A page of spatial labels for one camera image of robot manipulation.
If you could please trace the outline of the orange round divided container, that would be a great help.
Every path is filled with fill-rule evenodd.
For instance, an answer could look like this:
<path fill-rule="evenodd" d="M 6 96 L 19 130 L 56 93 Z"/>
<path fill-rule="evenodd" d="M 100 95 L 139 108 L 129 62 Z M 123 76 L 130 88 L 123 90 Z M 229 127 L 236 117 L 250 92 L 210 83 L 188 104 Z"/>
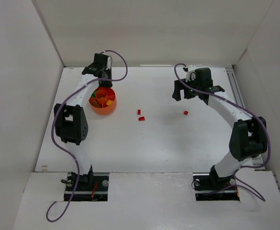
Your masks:
<path fill-rule="evenodd" d="M 98 87 L 94 90 L 92 93 L 89 104 L 92 108 L 92 110 L 97 113 L 98 115 L 109 115 L 111 114 L 116 106 L 117 106 L 117 98 L 115 91 L 112 88 L 105 88 L 105 87 Z M 94 107 L 91 104 L 92 100 L 96 100 L 100 104 L 100 108 Z M 106 105 L 107 101 L 111 100 L 114 101 L 111 105 Z"/>

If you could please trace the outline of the brown lego plate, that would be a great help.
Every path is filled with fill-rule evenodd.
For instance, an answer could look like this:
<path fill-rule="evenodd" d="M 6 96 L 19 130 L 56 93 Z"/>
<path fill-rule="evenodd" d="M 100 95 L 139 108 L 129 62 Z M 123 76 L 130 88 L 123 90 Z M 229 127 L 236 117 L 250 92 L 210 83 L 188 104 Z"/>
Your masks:
<path fill-rule="evenodd" d="M 96 100 L 92 100 L 91 104 L 92 104 L 92 106 L 97 107 L 97 108 L 101 107 L 100 104 Z"/>

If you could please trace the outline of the yellow striped lego brick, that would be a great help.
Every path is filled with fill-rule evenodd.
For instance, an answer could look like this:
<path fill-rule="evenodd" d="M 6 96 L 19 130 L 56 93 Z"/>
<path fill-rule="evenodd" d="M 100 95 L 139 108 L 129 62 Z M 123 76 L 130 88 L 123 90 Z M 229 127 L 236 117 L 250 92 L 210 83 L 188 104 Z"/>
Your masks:
<path fill-rule="evenodd" d="M 114 101 L 108 100 L 106 105 L 111 105 Z"/>

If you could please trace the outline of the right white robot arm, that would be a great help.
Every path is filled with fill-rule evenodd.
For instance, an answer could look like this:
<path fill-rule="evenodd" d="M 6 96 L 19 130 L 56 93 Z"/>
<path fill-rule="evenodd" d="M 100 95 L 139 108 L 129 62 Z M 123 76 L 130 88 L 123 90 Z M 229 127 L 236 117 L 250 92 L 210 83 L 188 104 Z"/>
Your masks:
<path fill-rule="evenodd" d="M 268 150 L 266 121 L 237 105 L 219 85 L 214 85 L 209 68 L 191 69 L 183 65 L 184 79 L 174 81 L 172 98 L 176 101 L 198 97 L 214 109 L 232 129 L 229 152 L 213 165 L 208 181 L 217 187 L 233 176 L 249 159 Z"/>

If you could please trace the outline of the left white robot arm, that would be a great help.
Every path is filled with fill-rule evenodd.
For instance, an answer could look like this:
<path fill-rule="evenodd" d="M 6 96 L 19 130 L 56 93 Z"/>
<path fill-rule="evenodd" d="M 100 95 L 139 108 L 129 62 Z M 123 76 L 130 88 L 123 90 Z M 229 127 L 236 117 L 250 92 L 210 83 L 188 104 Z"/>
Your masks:
<path fill-rule="evenodd" d="M 92 64 L 86 66 L 74 92 L 64 102 L 54 106 L 51 138 L 56 147 L 68 153 L 76 163 L 72 184 L 93 184 L 93 169 L 83 141 L 88 135 L 84 108 L 98 87 L 112 87 L 112 58 L 105 52 L 96 53 Z"/>

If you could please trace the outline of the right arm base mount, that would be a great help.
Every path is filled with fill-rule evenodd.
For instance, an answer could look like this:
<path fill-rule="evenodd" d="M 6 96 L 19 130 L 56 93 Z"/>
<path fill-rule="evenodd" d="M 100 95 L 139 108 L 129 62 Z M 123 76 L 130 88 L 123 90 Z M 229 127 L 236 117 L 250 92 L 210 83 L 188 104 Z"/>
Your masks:
<path fill-rule="evenodd" d="M 239 193 L 233 176 L 225 177 L 216 182 L 208 172 L 192 174 L 191 186 L 195 190 L 196 201 L 239 201 Z"/>

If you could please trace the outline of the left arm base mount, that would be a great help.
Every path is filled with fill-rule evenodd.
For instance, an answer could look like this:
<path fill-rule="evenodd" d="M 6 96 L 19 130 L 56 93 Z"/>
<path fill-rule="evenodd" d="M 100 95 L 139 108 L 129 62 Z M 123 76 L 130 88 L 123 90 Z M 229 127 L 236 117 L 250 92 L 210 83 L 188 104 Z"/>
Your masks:
<path fill-rule="evenodd" d="M 69 173 L 65 184 L 64 201 L 69 201 L 76 182 L 76 173 Z M 108 200 L 109 173 L 93 173 L 91 181 L 85 175 L 80 176 L 72 201 L 105 202 Z"/>

